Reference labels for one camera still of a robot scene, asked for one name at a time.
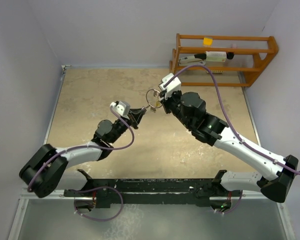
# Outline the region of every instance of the wooden table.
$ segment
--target wooden table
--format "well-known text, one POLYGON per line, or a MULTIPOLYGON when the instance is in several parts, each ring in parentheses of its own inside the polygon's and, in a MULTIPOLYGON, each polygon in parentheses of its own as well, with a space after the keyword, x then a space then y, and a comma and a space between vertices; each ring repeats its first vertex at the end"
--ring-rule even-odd
MULTIPOLYGON (((116 119, 109 110, 111 102, 127 101, 132 108, 145 106, 146 91, 158 88, 161 78, 168 73, 169 69, 165 68, 68 69, 47 142, 54 147, 88 142, 101 120, 116 119)), ((209 78, 205 73, 197 77, 209 78)), ((214 87, 183 86, 181 90, 199 93, 206 101, 207 112, 224 119, 214 87)), ((220 87, 220 93, 236 130, 257 142, 242 89, 220 87)), ((253 171, 229 153, 197 141, 162 108, 156 113, 147 112, 134 132, 135 142, 131 147, 68 171, 83 169, 93 178, 213 178, 221 169, 253 171)), ((114 146, 124 146, 130 140, 127 131, 114 146)))

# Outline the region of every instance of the gray wall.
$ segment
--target gray wall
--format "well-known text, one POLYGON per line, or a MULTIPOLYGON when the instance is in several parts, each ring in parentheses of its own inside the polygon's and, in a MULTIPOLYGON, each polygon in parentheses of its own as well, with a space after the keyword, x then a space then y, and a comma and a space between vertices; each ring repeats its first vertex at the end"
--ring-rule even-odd
MULTIPOLYGON (((262 34, 275 36, 279 53, 247 90, 260 141, 300 160, 300 0, 281 0, 262 34)), ((286 203, 300 239, 300 176, 286 203)))
POLYGON ((19 170, 43 143, 61 73, 29 3, 0 0, 0 240, 16 211, 19 170))
POLYGON ((168 66, 176 33, 254 36, 279 0, 29 0, 62 64, 168 66))

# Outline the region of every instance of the wooden frame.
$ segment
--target wooden frame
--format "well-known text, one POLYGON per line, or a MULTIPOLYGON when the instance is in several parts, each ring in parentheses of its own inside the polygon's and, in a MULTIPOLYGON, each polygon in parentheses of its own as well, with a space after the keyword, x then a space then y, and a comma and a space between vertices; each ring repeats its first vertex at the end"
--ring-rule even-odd
MULTIPOLYGON (((235 71, 243 72, 246 83, 218 83, 221 87, 250 87, 265 70, 268 64, 277 55, 279 48, 273 36, 212 36, 212 35, 176 35, 176 46, 172 50, 172 61, 169 62, 170 73, 175 74, 184 68, 179 66, 178 59, 180 54, 201 54, 206 51, 214 52, 232 52, 235 55, 252 55, 253 67, 228 67, 228 66, 210 66, 211 71, 235 71), (198 39, 212 38, 213 40, 233 40, 233 41, 265 41, 268 44, 267 49, 258 48, 228 48, 228 47, 193 47, 181 46, 180 39, 198 39), (261 60, 260 53, 265 53, 266 57, 261 60)), ((191 70, 203 70, 201 67, 192 67, 191 70)), ((183 86, 214 86, 211 82, 183 82, 183 86)))

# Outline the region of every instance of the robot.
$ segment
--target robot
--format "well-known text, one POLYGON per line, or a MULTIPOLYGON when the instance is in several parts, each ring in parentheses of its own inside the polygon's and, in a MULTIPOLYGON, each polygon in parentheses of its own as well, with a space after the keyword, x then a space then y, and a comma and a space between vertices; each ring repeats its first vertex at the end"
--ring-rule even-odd
MULTIPOLYGON (((78 170, 73 178, 67 176, 65 170, 69 167, 107 158, 115 150, 111 144, 130 127, 138 129, 147 109, 132 109, 127 102, 116 101, 111 103, 110 110, 119 119, 114 123, 102 120, 86 145, 65 149, 45 144, 33 155, 19 172, 20 178, 29 186, 28 190, 39 198, 60 189, 64 190, 65 197, 92 197, 89 190, 97 188, 95 208, 109 208, 123 200, 125 204, 192 204, 214 206, 214 209, 226 205, 229 209, 229 202, 216 203, 210 198, 239 197, 242 191, 261 192, 278 203, 286 200, 295 174, 282 165, 296 170, 296 157, 275 154, 233 132, 226 121, 207 112, 206 102, 198 93, 182 93, 181 82, 172 73, 161 80, 159 88, 158 101, 166 114, 175 116, 198 141, 236 156, 256 171, 220 170, 215 178, 187 179, 92 179, 83 170, 78 170), (261 154, 249 149, 247 144, 261 154), (123 199, 109 188, 120 192, 123 199)), ((80 207, 91 209, 89 204, 80 207)))

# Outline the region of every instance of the robotic arm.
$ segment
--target robotic arm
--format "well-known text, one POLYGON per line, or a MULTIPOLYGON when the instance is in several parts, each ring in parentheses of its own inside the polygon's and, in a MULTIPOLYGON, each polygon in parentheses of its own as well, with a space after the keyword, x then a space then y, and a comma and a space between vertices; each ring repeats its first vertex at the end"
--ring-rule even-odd
POLYGON ((221 170, 214 179, 228 191, 247 190, 261 192, 270 200, 283 203, 294 180, 294 173, 275 162, 255 153, 243 145, 243 141, 259 152, 274 158, 296 170, 298 159, 292 155, 283 157, 251 142, 245 137, 240 141, 227 122, 208 113, 206 102, 195 92, 181 92, 181 82, 170 73, 159 85, 160 102, 166 114, 172 113, 200 142, 222 149, 256 169, 255 172, 231 172, 221 170))
MULTIPOLYGON (((113 102, 110 108, 134 129, 138 129, 138 124, 147 111, 144 107, 131 109, 130 105, 124 101, 113 102)), ((100 161, 109 156, 112 150, 116 150, 111 144, 128 129, 122 120, 117 119, 114 123, 107 119, 102 120, 98 124, 92 140, 84 146, 55 148, 50 144, 43 145, 21 169, 19 177, 39 198, 48 196, 55 189, 77 189, 78 187, 81 189, 87 183, 89 176, 84 171, 79 171, 79 175, 72 182, 64 174, 65 170, 85 162, 100 161), (40 168, 58 153, 59 156, 39 172, 40 168)))

